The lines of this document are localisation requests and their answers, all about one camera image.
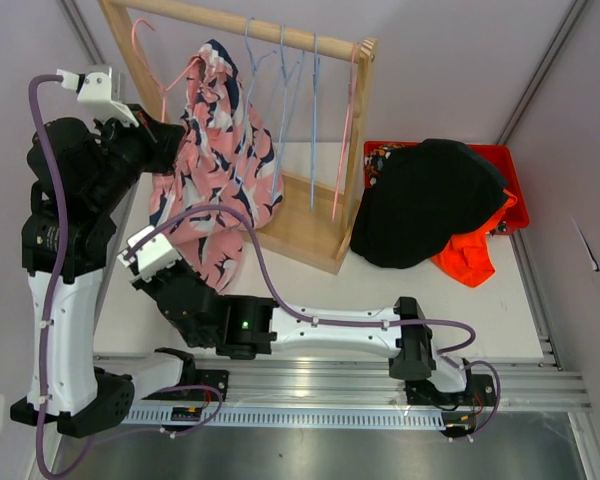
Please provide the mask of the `pink shark print shorts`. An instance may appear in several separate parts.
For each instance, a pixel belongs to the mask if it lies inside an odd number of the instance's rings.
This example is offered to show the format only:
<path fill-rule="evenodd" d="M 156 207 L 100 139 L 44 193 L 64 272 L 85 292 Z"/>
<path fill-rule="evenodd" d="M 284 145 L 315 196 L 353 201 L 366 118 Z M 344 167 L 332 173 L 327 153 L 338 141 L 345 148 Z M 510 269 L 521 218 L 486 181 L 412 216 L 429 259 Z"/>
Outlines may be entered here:
<path fill-rule="evenodd" d="M 222 291 L 242 260 L 242 233 L 267 225 L 284 199 L 269 130 L 246 101 L 239 70 L 225 47 L 207 41 L 185 71 L 185 135 L 167 174 L 152 178 L 149 221 L 157 226 L 186 209 L 214 209 L 180 221 L 165 236 L 202 277 Z M 216 208 L 227 206 L 237 220 Z"/>

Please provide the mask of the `blue hanger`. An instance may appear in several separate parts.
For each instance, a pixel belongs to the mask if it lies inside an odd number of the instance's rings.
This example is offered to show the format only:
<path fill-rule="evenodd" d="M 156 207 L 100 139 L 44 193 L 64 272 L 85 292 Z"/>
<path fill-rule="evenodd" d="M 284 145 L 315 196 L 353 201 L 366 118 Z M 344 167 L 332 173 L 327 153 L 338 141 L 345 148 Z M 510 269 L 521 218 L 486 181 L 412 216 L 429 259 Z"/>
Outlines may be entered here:
<path fill-rule="evenodd" d="M 247 90 L 247 93 L 245 96 L 245 101 L 244 101 L 244 115 L 243 115 L 244 128 L 243 128 L 242 138 L 239 143 L 239 147 L 240 147 L 239 155 L 244 155 L 244 159 L 246 159 L 246 160 L 249 159 L 249 155 L 247 154 L 247 147 L 248 147 L 247 133 L 248 133 L 248 128 L 251 126 L 251 121 L 250 121 L 250 111 L 251 111 L 251 105 L 252 105 L 251 96 L 255 89 L 255 86 L 257 85 L 257 75 L 258 75 L 261 63 L 267 57 L 276 53 L 276 50 L 273 49 L 273 50 L 269 51 L 268 53 L 260 56 L 259 58 L 255 57 L 253 50 L 249 43 L 250 25 L 251 25 L 251 22 L 254 20 L 255 20 L 255 18 L 253 16 L 249 17 L 246 20 L 245 29 L 244 29 L 244 45 L 245 45 L 245 48 L 247 50 L 248 57 L 249 57 L 249 64 L 250 64 L 250 71 L 251 71 L 251 83 Z"/>
<path fill-rule="evenodd" d="M 298 59 L 293 64 L 287 64 L 285 48 L 287 47 L 286 42 L 286 26 L 282 25 L 280 30 L 280 74 L 282 79 L 283 93 L 282 93 L 282 107 L 281 107 L 281 118 L 278 130 L 278 138 L 276 142 L 274 172 L 270 190 L 270 200 L 273 201 L 277 198 L 279 192 L 281 168 L 284 159 L 284 152 L 286 148 L 286 141 L 288 132 L 293 119 L 297 91 L 299 88 L 299 80 L 303 72 L 305 52 L 301 51 Z"/>
<path fill-rule="evenodd" d="M 310 170 L 309 170 L 309 208 L 314 210 L 315 186 L 316 186 L 316 163 L 317 163 L 317 127 L 318 127 L 318 84 L 320 77 L 321 59 L 318 53 L 319 35 L 314 33 L 313 46 L 313 71 L 312 71 L 312 117 L 310 137 Z"/>

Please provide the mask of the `orange camouflage shorts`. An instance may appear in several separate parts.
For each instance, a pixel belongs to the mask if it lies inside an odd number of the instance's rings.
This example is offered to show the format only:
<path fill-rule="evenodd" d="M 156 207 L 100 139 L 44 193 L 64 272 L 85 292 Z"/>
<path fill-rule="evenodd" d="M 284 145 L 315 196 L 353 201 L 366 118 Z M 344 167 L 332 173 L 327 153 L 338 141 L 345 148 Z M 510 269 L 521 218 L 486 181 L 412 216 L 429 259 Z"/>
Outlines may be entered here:
<path fill-rule="evenodd" d="M 404 147 L 401 143 L 379 141 L 368 141 L 364 144 L 363 172 L 366 188 L 371 188 L 376 183 L 391 154 Z"/>

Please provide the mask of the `black shorts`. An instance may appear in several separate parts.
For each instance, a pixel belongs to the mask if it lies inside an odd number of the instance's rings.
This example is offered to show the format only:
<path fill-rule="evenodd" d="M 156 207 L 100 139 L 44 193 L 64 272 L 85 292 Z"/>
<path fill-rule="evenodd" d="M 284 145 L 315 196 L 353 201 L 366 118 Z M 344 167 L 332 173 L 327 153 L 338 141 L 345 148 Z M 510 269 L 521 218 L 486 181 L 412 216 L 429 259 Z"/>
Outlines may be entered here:
<path fill-rule="evenodd" d="M 365 188 L 350 249 L 381 268 L 406 269 L 440 253 L 454 234 L 481 227 L 505 201 L 505 181 L 454 140 L 395 150 Z"/>

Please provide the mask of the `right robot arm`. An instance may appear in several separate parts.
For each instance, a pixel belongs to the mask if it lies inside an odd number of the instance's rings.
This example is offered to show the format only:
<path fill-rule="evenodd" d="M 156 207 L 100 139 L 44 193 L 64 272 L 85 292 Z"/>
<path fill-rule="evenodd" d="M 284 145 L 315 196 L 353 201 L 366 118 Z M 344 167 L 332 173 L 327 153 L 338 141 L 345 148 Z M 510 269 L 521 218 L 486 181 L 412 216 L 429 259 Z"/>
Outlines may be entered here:
<path fill-rule="evenodd" d="M 267 297 L 220 294 L 184 260 L 129 269 L 133 287 L 154 300 L 191 348 L 232 360 L 311 349 L 364 352 L 387 360 L 391 378 L 429 383 L 448 403 L 472 392 L 466 367 L 446 358 L 446 348 L 435 349 L 438 323 L 425 319 L 412 297 L 376 310 L 312 309 L 285 303 L 276 290 Z"/>

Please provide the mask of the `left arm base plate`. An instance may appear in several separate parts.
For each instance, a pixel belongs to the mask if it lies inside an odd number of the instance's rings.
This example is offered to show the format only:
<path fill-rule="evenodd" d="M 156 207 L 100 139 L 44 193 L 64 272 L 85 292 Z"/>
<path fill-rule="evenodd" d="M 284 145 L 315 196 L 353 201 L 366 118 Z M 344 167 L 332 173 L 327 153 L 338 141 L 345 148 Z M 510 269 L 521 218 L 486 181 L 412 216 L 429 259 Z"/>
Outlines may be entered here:
<path fill-rule="evenodd" d="M 218 390 L 221 393 L 222 399 L 225 400 L 229 387 L 229 376 L 230 373 L 228 370 L 201 369 L 196 370 L 192 374 L 187 374 L 181 380 L 181 384 L 185 386 L 211 386 Z M 206 390 L 180 390 L 176 393 L 176 397 L 194 402 L 211 402 L 217 400 L 213 392 Z"/>

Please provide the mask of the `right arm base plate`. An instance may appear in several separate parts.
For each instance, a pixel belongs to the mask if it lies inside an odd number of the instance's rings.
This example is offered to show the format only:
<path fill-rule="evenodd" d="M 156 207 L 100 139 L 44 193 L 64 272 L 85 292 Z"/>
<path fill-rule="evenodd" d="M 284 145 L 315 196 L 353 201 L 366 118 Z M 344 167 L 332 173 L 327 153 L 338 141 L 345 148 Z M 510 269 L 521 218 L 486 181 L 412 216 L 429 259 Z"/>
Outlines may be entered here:
<path fill-rule="evenodd" d="M 469 373 L 466 387 L 458 392 L 441 392 L 430 381 L 423 380 L 406 382 L 405 393 L 409 405 L 430 406 L 444 411 L 471 407 L 475 400 L 478 400 L 478 405 L 493 407 L 497 400 L 494 379 L 488 374 Z"/>

